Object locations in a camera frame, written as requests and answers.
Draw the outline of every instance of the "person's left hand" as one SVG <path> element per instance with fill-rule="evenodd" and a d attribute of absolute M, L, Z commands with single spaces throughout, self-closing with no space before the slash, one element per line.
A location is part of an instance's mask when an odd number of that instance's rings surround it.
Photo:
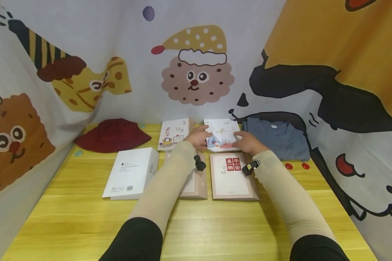
<path fill-rule="evenodd" d="M 207 149 L 206 138 L 212 137 L 212 132 L 205 132 L 209 128 L 207 125 L 201 125 L 194 129 L 184 140 L 190 142 L 195 150 Z"/>

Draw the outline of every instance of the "hand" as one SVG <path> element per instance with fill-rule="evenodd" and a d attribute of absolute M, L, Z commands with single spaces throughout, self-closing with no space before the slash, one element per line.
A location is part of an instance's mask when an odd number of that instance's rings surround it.
<path fill-rule="evenodd" d="M 235 148 L 240 148 L 242 151 L 255 156 L 258 153 L 268 150 L 253 134 L 249 132 L 234 132 L 235 136 L 241 136 L 242 139 L 232 143 Z"/>
<path fill-rule="evenodd" d="M 184 140 L 190 142 L 195 150 L 207 149 L 206 138 L 213 135 L 211 132 L 205 132 L 207 128 L 209 128 L 207 125 L 197 127 Z"/>

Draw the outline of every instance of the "folded t-shirt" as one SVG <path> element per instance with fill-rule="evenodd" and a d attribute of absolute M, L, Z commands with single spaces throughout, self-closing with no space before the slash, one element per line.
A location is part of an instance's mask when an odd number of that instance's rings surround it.
<path fill-rule="evenodd" d="M 308 143 L 303 131 L 295 129 L 290 123 L 283 121 L 271 123 L 258 118 L 247 118 L 247 121 L 243 122 L 242 129 L 253 134 L 280 160 L 305 162 L 310 158 Z"/>

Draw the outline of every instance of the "cartoon eye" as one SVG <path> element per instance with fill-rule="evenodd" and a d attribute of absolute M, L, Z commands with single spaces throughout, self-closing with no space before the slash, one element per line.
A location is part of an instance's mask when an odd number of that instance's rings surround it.
<path fill-rule="evenodd" d="M 0 133 L 0 152 L 9 151 L 11 137 L 7 133 Z"/>
<path fill-rule="evenodd" d="M 101 80 L 91 80 L 89 82 L 89 87 L 94 92 L 100 91 L 102 89 L 102 85 L 103 85 L 103 82 Z"/>
<path fill-rule="evenodd" d="M 187 73 L 187 80 L 189 81 L 189 82 L 191 82 L 192 80 L 194 80 L 195 79 L 195 72 L 194 71 L 189 71 L 188 73 Z"/>
<path fill-rule="evenodd" d="M 109 77 L 109 71 L 107 71 L 105 73 L 105 75 L 103 75 L 103 82 Z"/>
<path fill-rule="evenodd" d="M 11 137 L 14 141 L 23 142 L 26 137 L 25 129 L 21 126 L 14 126 L 11 130 Z"/>
<path fill-rule="evenodd" d="M 200 83 L 207 82 L 209 80 L 209 74 L 207 72 L 199 72 L 199 75 L 197 76 L 197 79 Z"/>

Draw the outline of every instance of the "red bucket hat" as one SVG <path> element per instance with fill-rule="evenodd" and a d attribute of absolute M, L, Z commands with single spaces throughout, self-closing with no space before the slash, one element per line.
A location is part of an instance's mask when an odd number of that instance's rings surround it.
<path fill-rule="evenodd" d="M 79 147 L 100 153 L 133 149 L 151 140 L 138 124 L 125 119 L 107 119 L 74 140 Z"/>

